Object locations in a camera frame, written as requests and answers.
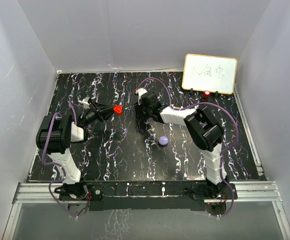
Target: gray floor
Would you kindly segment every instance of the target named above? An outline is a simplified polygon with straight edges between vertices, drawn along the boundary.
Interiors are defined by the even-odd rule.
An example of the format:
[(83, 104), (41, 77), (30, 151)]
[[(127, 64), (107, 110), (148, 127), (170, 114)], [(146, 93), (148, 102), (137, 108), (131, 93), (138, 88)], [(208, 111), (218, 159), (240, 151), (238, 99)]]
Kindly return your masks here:
[(281, 240), (271, 202), (236, 202), (221, 220), (186, 209), (106, 210), (79, 220), (56, 204), (23, 204), (14, 240)]

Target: whiteboard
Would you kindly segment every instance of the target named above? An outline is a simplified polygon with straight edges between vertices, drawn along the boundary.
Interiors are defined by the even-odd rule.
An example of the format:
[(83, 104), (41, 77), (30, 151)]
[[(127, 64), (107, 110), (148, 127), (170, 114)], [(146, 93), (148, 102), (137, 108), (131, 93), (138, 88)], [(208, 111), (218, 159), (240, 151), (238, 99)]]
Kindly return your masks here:
[(182, 88), (232, 94), (237, 59), (230, 57), (187, 54)]

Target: red object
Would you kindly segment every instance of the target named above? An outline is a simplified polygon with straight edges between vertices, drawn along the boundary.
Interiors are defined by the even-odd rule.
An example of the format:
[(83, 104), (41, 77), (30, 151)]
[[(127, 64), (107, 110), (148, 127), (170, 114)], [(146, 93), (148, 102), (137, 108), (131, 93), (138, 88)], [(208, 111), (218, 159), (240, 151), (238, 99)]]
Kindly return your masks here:
[(204, 98), (209, 98), (210, 96), (210, 92), (209, 91), (205, 91), (204, 92)]
[(117, 113), (118, 115), (121, 115), (122, 113), (123, 113), (123, 107), (122, 106), (118, 106), (118, 105), (116, 105), (115, 107), (114, 107), (114, 112), (115, 113)]

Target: purple ball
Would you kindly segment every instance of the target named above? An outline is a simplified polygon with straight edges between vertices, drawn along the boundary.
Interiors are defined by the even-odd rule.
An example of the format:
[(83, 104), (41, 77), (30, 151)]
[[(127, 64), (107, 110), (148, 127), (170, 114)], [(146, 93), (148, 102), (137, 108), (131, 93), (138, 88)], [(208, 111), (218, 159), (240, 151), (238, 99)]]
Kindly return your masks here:
[(161, 136), (158, 142), (160, 145), (166, 146), (169, 143), (169, 140), (166, 136)]

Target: black marble table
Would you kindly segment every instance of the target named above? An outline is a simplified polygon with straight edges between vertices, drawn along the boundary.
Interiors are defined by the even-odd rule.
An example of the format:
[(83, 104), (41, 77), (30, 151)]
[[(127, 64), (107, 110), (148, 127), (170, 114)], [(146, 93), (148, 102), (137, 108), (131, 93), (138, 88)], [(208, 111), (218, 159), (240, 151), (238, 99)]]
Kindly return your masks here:
[[(190, 95), (181, 88), (182, 72), (127, 73), (66, 73), (60, 74), (52, 98), (49, 114), (72, 115), (67, 101), (79, 104), (85, 97), (104, 104), (123, 106), (123, 114), (114, 114), (106, 122), (89, 125), (86, 143), (71, 146), (73, 159), (87, 181), (194, 181), (203, 180), (206, 168), (202, 154), (193, 143), (187, 128), (148, 120), (140, 126), (135, 120), (134, 90), (147, 77), (161, 79), (171, 92), (176, 107), (200, 101), (202, 93)], [(143, 84), (168, 104), (168, 96), (161, 83), (151, 80)], [(239, 126), (238, 145), (224, 154), (225, 169), (232, 180), (259, 180), (251, 149), (244, 131), (234, 95), (214, 94), (210, 102), (228, 110)], [(75, 107), (77, 114), (83, 108)], [(234, 139), (233, 125), (220, 110), (213, 114), (225, 129), (223, 148)], [(167, 136), (166, 147), (158, 144)], [(59, 179), (58, 170), (41, 164), (42, 150), (37, 152), (28, 182), (50, 182)]]

